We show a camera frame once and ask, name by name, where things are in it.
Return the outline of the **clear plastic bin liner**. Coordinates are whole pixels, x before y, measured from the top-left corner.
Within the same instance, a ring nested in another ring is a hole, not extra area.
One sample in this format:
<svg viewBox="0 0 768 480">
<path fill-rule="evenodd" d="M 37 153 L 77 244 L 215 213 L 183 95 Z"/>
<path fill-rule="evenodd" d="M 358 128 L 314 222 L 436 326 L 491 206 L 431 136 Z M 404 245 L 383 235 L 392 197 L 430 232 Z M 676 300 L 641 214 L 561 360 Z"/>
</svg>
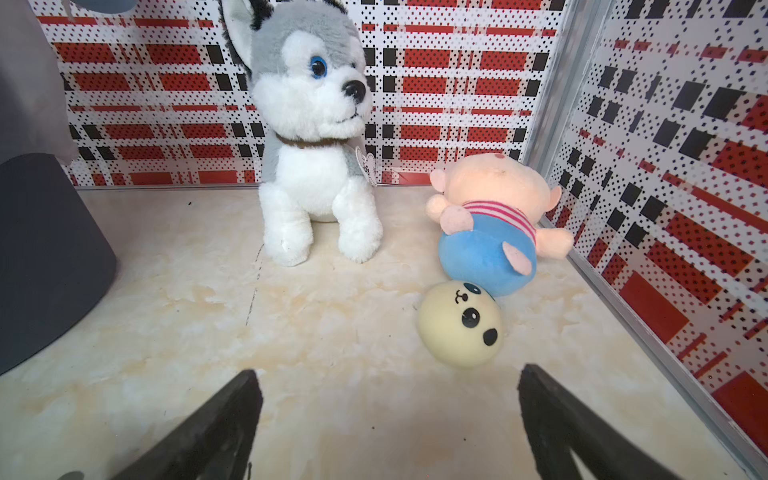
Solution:
<svg viewBox="0 0 768 480">
<path fill-rule="evenodd" d="M 1 160 L 78 157 L 58 59 L 27 1 L 1 3 Z"/>
</svg>

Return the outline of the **dark grey trash bin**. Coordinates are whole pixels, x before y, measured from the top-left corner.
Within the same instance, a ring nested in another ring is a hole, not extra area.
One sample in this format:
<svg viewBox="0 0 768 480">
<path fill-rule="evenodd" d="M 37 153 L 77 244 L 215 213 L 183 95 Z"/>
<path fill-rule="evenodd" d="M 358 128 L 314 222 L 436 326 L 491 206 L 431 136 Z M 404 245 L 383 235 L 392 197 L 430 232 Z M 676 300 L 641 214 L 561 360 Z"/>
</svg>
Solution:
<svg viewBox="0 0 768 480">
<path fill-rule="evenodd" d="M 117 257 L 56 158 L 1 166 L 1 370 L 67 333 L 110 289 Z"/>
</svg>

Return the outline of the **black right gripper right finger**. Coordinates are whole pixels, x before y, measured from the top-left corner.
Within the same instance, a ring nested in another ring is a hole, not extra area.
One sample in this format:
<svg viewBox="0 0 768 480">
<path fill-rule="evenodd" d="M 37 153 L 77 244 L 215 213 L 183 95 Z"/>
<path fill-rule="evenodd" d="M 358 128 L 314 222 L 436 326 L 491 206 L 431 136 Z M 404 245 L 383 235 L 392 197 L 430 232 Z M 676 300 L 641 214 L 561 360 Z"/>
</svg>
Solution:
<svg viewBox="0 0 768 480">
<path fill-rule="evenodd" d="M 580 459 L 597 479 L 676 479 L 549 373 L 527 364 L 520 374 L 521 416 L 542 479 L 580 479 Z"/>
</svg>

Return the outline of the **grey white husky plush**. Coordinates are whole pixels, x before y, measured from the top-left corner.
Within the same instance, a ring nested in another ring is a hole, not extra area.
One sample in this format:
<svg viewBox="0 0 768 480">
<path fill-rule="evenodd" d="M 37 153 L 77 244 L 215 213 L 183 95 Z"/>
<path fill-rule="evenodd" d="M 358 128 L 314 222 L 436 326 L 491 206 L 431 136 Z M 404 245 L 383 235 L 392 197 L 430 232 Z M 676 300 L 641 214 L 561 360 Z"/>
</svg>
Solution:
<svg viewBox="0 0 768 480">
<path fill-rule="evenodd" d="M 359 30 L 337 1 L 222 1 L 223 30 L 265 130 L 259 199 L 265 252 L 306 261 L 314 222 L 337 222 L 338 249 L 363 263 L 383 227 L 358 159 L 372 111 Z"/>
</svg>

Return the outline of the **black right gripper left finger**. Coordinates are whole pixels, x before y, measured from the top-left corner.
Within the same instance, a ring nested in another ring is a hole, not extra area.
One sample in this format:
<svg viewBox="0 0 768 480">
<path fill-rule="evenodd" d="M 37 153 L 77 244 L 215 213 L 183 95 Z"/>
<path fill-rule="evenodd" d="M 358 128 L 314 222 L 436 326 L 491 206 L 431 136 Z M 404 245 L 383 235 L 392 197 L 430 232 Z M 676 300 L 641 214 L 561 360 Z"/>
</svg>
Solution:
<svg viewBox="0 0 768 480">
<path fill-rule="evenodd" d="M 239 372 L 116 479 L 247 479 L 263 396 L 256 372 Z"/>
</svg>

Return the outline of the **pink pig plush blue shirt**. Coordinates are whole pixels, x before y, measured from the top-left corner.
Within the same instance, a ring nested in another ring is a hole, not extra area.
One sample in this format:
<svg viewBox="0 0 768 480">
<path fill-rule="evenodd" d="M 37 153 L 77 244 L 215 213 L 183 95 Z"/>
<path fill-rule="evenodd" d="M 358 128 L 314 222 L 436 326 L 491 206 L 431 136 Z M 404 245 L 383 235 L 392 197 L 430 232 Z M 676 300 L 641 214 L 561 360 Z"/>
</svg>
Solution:
<svg viewBox="0 0 768 480">
<path fill-rule="evenodd" d="M 539 259 L 566 258 L 574 235 L 537 223 L 561 200 L 536 170 L 501 153 L 465 157 L 430 173 L 427 216 L 442 231 L 438 255 L 453 280 L 507 296 L 530 283 Z"/>
</svg>

